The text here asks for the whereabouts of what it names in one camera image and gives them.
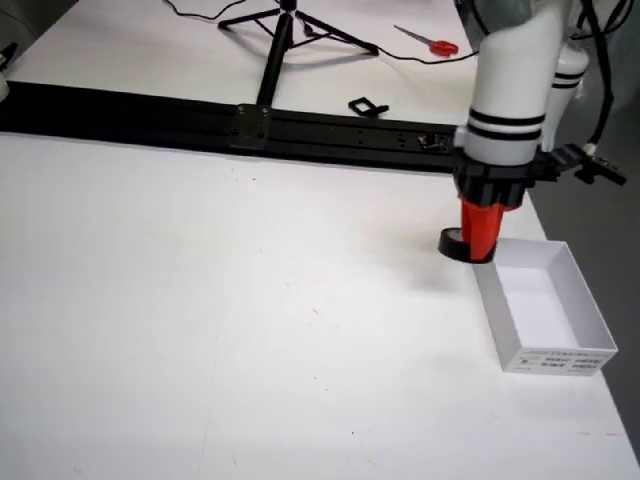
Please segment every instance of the floor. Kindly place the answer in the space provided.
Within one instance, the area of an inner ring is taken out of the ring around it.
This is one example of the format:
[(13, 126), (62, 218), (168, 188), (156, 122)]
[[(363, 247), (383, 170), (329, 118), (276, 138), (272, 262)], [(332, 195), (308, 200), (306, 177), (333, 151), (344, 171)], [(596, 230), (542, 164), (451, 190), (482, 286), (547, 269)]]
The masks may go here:
[[(591, 105), (571, 108), (560, 143), (593, 129)], [(629, 177), (620, 188), (606, 180), (585, 185), (571, 175), (531, 190), (550, 239), (567, 241), (618, 344), (605, 377), (636, 455), (640, 454), (640, 95), (610, 119), (599, 152)]]

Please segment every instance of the white cylinder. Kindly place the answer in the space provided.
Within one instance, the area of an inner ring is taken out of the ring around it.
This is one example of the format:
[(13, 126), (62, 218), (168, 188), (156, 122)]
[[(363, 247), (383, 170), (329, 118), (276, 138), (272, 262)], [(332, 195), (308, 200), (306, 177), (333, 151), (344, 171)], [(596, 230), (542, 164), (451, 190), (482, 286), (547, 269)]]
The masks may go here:
[(490, 165), (522, 165), (540, 143), (571, 0), (536, 5), (533, 17), (480, 46), (464, 151)]
[(562, 47), (558, 67), (553, 79), (553, 88), (547, 104), (547, 116), (542, 125), (542, 150), (555, 148), (556, 131), (567, 106), (574, 98), (576, 89), (589, 66), (589, 55), (576, 45)]
[(7, 85), (4, 75), (0, 72), (0, 102), (9, 95), (9, 85)]

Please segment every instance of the black tripod stand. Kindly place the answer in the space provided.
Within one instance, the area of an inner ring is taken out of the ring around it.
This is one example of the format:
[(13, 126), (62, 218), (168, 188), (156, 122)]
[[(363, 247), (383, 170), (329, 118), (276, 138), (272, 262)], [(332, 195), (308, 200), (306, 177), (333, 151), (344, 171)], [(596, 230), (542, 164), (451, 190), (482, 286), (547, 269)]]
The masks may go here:
[[(245, 22), (256, 22), (263, 30), (273, 37), (271, 50), (269, 51), (269, 58), (267, 59), (267, 65), (264, 69), (264, 75), (262, 76), (260, 92), (258, 93), (258, 99), (256, 100), (256, 104), (258, 105), (271, 106), (273, 96), (276, 92), (276, 85), (278, 84), (278, 77), (280, 76), (280, 69), (282, 68), (282, 62), (287, 50), (332, 36), (337, 37), (337, 39), (342, 40), (345, 43), (357, 45), (372, 55), (378, 55), (379, 53), (378, 47), (375, 45), (363, 42), (348, 33), (342, 32), (331, 25), (327, 25), (316, 18), (300, 12), (297, 9), (297, 4), (297, 0), (280, 0), (280, 8), (274, 8), (273, 10), (268, 10), (266, 12), (259, 12), (252, 15), (233, 18), (231, 20), (225, 20), (218, 24), (218, 28), (227, 30), (231, 25), (237, 25)], [(280, 18), (278, 19), (278, 25), (276, 26), (275, 33), (271, 32), (271, 30), (260, 22), (263, 18), (275, 17), (278, 15)], [(305, 34), (311, 37), (308, 40), (297, 44), (293, 43), (294, 16), (302, 20), (305, 24)], [(307, 28), (308, 25), (313, 25), (327, 33), (314, 34), (310, 27)]]

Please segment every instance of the tripod leg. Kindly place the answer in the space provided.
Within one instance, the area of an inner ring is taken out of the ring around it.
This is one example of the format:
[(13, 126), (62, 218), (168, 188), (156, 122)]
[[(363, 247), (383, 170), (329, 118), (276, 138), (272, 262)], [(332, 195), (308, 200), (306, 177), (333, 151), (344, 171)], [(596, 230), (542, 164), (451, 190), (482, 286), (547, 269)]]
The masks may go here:
[(275, 17), (276, 15), (280, 15), (279, 8), (274, 8), (273, 10), (267, 10), (266, 12), (252, 13), (251, 15), (245, 15), (244, 17), (224, 20), (218, 23), (218, 28), (226, 30), (231, 25), (237, 25), (238, 23), (245, 23), (245, 22), (253, 22), (254, 20), (261, 20), (263, 18)]
[(283, 13), (278, 19), (276, 32), (269, 50), (269, 58), (264, 68), (260, 92), (258, 93), (258, 105), (269, 105), (273, 103), (273, 96), (276, 93), (276, 85), (280, 76), (280, 69), (284, 60), (284, 54), (291, 48), (293, 42), (293, 17), (288, 13)]
[(317, 18), (314, 17), (310, 17), (309, 15), (307, 15), (306, 13), (301, 12), (300, 10), (298, 10), (296, 12), (296, 16), (302, 20), (304, 20), (305, 22), (307, 22), (310, 25), (313, 25), (314, 27), (318, 27), (323, 29), (326, 32), (329, 32), (331, 35), (335, 35), (336, 37), (341, 38), (342, 40), (345, 40), (349, 43), (352, 43), (353, 45), (357, 45), (358, 47), (368, 51), (370, 54), (372, 55), (379, 55), (380, 52), (378, 51), (378, 47), (376, 47), (374, 44), (372, 43), (368, 43), (368, 42), (364, 42), (354, 36), (349, 35), (348, 33), (345, 33), (343, 31), (338, 30), (337, 28), (332, 27), (329, 24), (326, 24), (320, 20), (318, 20)]

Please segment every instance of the scissors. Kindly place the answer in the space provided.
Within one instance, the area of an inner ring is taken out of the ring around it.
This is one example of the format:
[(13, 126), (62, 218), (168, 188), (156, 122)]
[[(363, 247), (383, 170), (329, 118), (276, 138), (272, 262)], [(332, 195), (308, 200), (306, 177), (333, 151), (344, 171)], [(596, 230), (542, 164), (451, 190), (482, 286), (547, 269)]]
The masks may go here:
[(419, 42), (422, 42), (429, 46), (429, 51), (434, 55), (439, 57), (450, 57), (451, 55), (455, 55), (458, 53), (458, 46), (454, 43), (447, 42), (446, 40), (429, 40), (422, 35), (418, 35), (417, 33), (410, 32), (409, 30), (405, 30), (402, 27), (394, 25), (398, 30), (402, 33), (406, 33), (411, 38), (415, 38)]

